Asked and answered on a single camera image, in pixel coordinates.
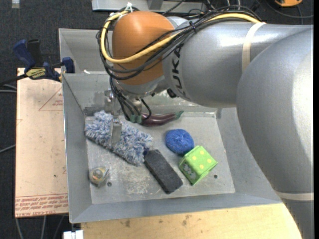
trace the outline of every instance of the orange object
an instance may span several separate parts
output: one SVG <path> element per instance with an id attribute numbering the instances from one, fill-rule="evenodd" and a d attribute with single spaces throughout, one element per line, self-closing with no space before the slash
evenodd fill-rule
<path id="1" fill-rule="evenodd" d="M 170 30 L 174 30 L 173 25 L 161 14 L 151 11 L 134 11 L 128 13 L 121 17 L 114 27 L 112 35 L 113 57 L 115 59 L 130 57 Z M 127 69 L 136 68 L 144 64 L 153 53 L 154 52 L 150 52 L 122 66 Z M 128 85 L 139 85 L 162 76 L 161 62 L 152 67 L 156 62 L 157 61 L 146 67 L 146 70 L 139 75 L 125 80 L 124 83 Z M 114 67 L 124 71 L 118 64 L 114 64 Z M 117 74 L 117 76 L 124 77 L 130 74 L 132 73 Z"/>

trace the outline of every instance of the mop head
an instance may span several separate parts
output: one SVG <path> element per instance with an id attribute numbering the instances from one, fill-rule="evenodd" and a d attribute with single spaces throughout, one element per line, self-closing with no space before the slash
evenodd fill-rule
<path id="1" fill-rule="evenodd" d="M 109 140 L 111 120 L 113 116 L 105 111 L 94 113 L 93 122 L 85 124 L 85 136 L 107 149 Z M 139 166 L 144 163 L 144 153 L 153 145 L 152 137 L 137 128 L 122 122 L 122 131 L 119 142 L 113 148 L 113 152 L 125 159 L 130 164 Z"/>

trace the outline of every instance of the blue sponge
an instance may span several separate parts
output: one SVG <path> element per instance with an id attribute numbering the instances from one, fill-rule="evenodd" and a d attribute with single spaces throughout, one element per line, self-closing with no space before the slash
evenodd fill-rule
<path id="1" fill-rule="evenodd" d="M 185 155 L 194 148 L 194 141 L 184 129 L 173 129 L 166 133 L 166 146 L 178 155 Z"/>

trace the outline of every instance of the gray carpet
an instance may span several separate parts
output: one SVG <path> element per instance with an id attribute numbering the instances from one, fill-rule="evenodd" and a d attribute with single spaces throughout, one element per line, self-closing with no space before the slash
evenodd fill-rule
<path id="1" fill-rule="evenodd" d="M 17 67 L 23 67 L 14 55 L 12 48 L 21 40 L 39 39 L 43 57 L 49 63 L 57 63 L 59 57 L 59 28 L 98 29 L 104 22 L 105 12 L 93 12 L 92 0 L 20 0 L 20 9 L 12 8 L 12 0 L 0 0 L 0 82 L 15 76 Z M 250 7 L 255 0 L 241 0 Z M 223 0 L 216 0 L 217 7 Z M 314 13 L 314 0 L 304 0 L 300 5 L 303 16 Z M 301 20 L 297 8 L 281 8 L 281 13 L 270 9 L 265 2 L 256 10 L 267 23 L 313 24 L 313 17 Z M 0 150 L 15 144 L 16 96 L 14 93 L 0 93 Z M 19 238 L 14 207 L 15 149 L 0 154 L 0 238 Z M 41 236 L 43 218 L 21 219 L 20 227 L 25 239 Z M 52 239 L 61 216 L 48 216 L 44 231 L 45 239 Z M 72 227 L 67 217 L 62 220 L 57 238 L 63 231 Z"/>

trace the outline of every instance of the green foam cube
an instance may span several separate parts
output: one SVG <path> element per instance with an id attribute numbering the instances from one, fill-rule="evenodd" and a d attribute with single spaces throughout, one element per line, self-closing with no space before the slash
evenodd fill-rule
<path id="1" fill-rule="evenodd" d="M 204 149 L 196 146 L 179 162 L 179 168 L 192 185 L 204 178 L 216 165 L 217 161 Z"/>

